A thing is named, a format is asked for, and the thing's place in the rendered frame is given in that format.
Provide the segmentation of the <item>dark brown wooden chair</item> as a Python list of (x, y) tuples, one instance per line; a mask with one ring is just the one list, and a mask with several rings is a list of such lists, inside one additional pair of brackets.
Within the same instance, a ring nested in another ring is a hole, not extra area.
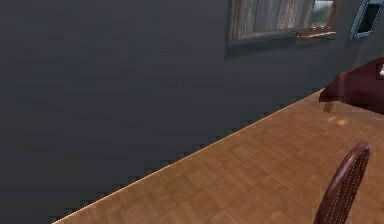
[(313, 224), (345, 224), (370, 158), (367, 142), (357, 143), (344, 157), (321, 200)]

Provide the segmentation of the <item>wooden framed window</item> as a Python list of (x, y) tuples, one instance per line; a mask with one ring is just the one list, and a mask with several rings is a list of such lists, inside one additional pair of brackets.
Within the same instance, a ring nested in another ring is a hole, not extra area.
[(283, 41), (329, 39), (341, 0), (229, 0), (225, 58)]

